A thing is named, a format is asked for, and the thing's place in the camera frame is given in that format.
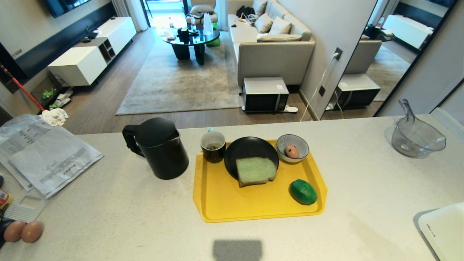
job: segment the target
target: curtain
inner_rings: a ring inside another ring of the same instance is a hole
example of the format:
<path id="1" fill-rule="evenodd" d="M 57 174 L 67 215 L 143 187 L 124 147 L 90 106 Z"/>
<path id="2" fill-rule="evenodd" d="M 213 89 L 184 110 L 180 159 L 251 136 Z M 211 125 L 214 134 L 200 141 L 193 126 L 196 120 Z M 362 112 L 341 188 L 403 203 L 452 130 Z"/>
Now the curtain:
<path id="1" fill-rule="evenodd" d="M 378 0 L 367 24 L 376 26 L 382 16 L 385 16 L 385 19 L 387 19 L 389 15 L 393 14 L 399 2 L 400 0 Z"/>
<path id="2" fill-rule="evenodd" d="M 143 9 L 140 0 L 111 0 L 119 17 L 132 18 L 137 32 L 148 29 L 147 19 L 145 18 L 145 9 Z"/>
<path id="3" fill-rule="evenodd" d="M 216 8 L 214 11 L 218 14 L 219 30 L 228 31 L 227 27 L 227 0 L 216 0 Z"/>

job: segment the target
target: black coffee table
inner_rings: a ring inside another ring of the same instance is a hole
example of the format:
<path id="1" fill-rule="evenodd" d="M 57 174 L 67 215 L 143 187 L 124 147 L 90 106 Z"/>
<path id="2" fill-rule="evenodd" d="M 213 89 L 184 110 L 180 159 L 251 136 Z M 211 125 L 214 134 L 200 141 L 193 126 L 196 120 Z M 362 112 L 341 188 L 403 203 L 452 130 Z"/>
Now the black coffee table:
<path id="1" fill-rule="evenodd" d="M 173 30 L 173 34 L 177 35 L 177 30 Z M 190 36 L 189 41 L 183 42 L 179 37 L 176 36 L 174 40 L 168 40 L 166 36 L 161 36 L 163 41 L 171 44 L 173 47 L 175 56 L 179 60 L 188 60 L 190 59 L 190 52 L 188 50 L 189 46 L 193 46 L 195 49 L 195 58 L 197 62 L 201 65 L 205 63 L 203 59 L 203 54 L 205 53 L 205 44 L 216 40 L 219 37 L 219 30 L 216 28 L 213 29 L 212 34 L 205 35 L 203 34 L 202 29 L 198 29 L 198 35 Z"/>

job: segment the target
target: microwave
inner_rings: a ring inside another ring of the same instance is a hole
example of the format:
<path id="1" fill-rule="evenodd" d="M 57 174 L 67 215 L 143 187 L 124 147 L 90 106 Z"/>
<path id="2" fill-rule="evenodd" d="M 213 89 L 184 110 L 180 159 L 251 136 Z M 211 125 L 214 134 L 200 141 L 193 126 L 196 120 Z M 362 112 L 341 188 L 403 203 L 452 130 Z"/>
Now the microwave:
<path id="1" fill-rule="evenodd" d="M 342 76 L 335 88 L 337 95 L 334 93 L 330 99 L 328 108 L 337 107 L 337 96 L 338 104 L 341 108 L 368 106 L 379 91 L 380 87 L 367 75 L 346 74 Z"/>
<path id="2" fill-rule="evenodd" d="M 283 111 L 289 91 L 282 78 L 245 78 L 244 111 Z"/>

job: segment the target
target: rug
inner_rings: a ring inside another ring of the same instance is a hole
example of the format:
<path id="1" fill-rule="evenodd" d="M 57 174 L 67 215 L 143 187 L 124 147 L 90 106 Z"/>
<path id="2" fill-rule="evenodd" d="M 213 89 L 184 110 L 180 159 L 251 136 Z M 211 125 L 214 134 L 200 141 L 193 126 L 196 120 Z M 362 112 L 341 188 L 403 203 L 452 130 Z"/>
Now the rug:
<path id="1" fill-rule="evenodd" d="M 193 46 L 190 60 L 178 60 L 157 36 L 116 115 L 241 107 L 228 33 L 220 32 L 220 46 L 205 47 L 204 65 L 195 60 Z"/>
<path id="2" fill-rule="evenodd" d="M 366 72 L 366 75 L 381 88 L 374 101 L 385 101 L 409 66 L 410 64 L 398 55 L 381 46 Z"/>

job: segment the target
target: red broom handle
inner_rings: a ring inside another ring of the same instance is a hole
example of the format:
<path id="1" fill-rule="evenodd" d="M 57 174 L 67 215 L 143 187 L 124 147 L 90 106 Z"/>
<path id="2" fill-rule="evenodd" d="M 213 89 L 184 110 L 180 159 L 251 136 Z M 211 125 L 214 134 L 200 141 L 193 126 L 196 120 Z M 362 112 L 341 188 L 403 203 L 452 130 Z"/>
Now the red broom handle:
<path id="1" fill-rule="evenodd" d="M 16 85 L 29 97 L 29 99 L 31 99 L 31 101 L 33 101 L 35 105 L 37 105 L 37 107 L 41 111 L 45 111 L 45 108 L 43 108 L 43 106 L 37 101 L 37 99 L 34 96 L 32 96 L 32 94 L 28 90 L 26 90 L 24 86 L 20 84 L 19 81 L 15 77 L 13 77 L 13 75 L 11 75 L 11 73 L 1 63 L 0 63 L 0 68 L 11 78 L 11 80 L 14 83 L 16 83 Z"/>

